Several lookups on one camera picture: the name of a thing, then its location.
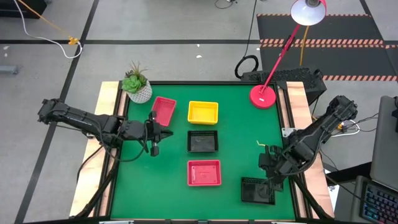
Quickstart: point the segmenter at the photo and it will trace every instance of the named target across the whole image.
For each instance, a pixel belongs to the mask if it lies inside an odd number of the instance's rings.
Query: white cable
[[[359,125],[353,120],[349,120],[349,121],[351,121],[353,124],[355,124],[356,129],[357,129],[356,132],[354,132],[354,133],[346,133],[346,134],[337,134],[337,135],[332,136],[332,137],[349,136],[349,135],[358,134],[361,131],[361,129],[359,128]]]
[[[49,39],[44,38],[44,37],[35,37],[35,36],[33,36],[33,35],[28,34],[28,32],[26,31],[25,18],[24,18],[24,15],[23,15],[23,13],[22,13],[22,10],[20,9],[20,7],[19,7],[19,5],[18,5],[17,0],[14,0],[14,2],[15,2],[15,5],[17,6],[17,8],[18,8],[19,13],[21,14],[22,23],[23,23],[23,25],[24,25],[24,31],[25,31],[25,34],[26,34],[26,35],[28,35],[29,37],[36,38],[36,39],[46,40],[46,41],[49,41],[49,42],[51,42],[51,43],[53,43],[53,44],[57,44],[57,45],[61,48],[61,50],[62,50],[64,56],[65,56],[66,58],[68,58],[68,59],[73,59],[73,58],[75,58],[75,57],[79,57],[79,55],[81,54],[81,51],[83,50],[83,47],[81,46],[80,41],[77,42],[77,44],[78,44],[79,47],[80,47],[79,53],[78,53],[76,56],[69,57],[69,56],[67,56],[67,53],[65,53],[65,50],[63,49],[62,45],[60,45],[59,43],[57,43],[57,42],[55,42],[55,41],[53,41],[53,40],[49,40]]]

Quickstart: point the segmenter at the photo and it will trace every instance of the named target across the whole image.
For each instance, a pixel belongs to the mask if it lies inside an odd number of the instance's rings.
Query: red desk lamp
[[[325,0],[297,0],[293,3],[290,10],[293,20],[297,23],[293,30],[292,35],[287,40],[282,52],[276,61],[274,68],[271,70],[265,84],[257,85],[253,87],[250,91],[251,103],[259,109],[270,108],[276,101],[275,91],[268,87],[269,81],[271,80],[276,68],[278,67],[280,61],[285,56],[286,52],[289,50],[290,45],[293,42],[294,36],[300,28],[303,26],[312,26],[320,21],[326,16],[326,2]]]

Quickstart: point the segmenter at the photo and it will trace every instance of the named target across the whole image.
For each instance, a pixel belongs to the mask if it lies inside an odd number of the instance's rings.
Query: green mat
[[[275,192],[275,205],[241,201],[241,177],[264,178],[258,168],[262,144],[282,145],[277,108],[255,109],[247,85],[153,85],[150,102],[130,102],[128,118],[147,119],[156,96],[177,100],[169,129],[174,135],[160,142],[160,154],[143,154],[134,162],[121,163],[111,218],[150,219],[263,219],[293,220],[289,182]],[[189,101],[219,103],[218,124],[195,125],[187,121]],[[187,152],[187,131],[217,130],[219,151],[209,154]],[[136,156],[139,143],[125,141],[122,159]],[[217,187],[189,187],[187,162],[219,159],[222,184]]]

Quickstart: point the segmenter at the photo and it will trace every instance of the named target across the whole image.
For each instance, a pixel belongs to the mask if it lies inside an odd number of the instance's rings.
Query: red tray
[[[219,160],[188,161],[189,186],[221,185],[221,163]]]
[[[152,111],[156,111],[155,120],[162,126],[169,126],[176,104],[175,100],[157,96],[152,106]]]

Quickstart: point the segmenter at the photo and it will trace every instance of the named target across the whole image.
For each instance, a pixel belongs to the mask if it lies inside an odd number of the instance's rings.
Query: potted plant
[[[122,81],[122,89],[127,92],[130,99],[135,103],[145,103],[152,96],[152,88],[148,79],[142,74],[147,69],[139,70],[139,63],[130,64],[130,71],[126,72],[126,76]]]

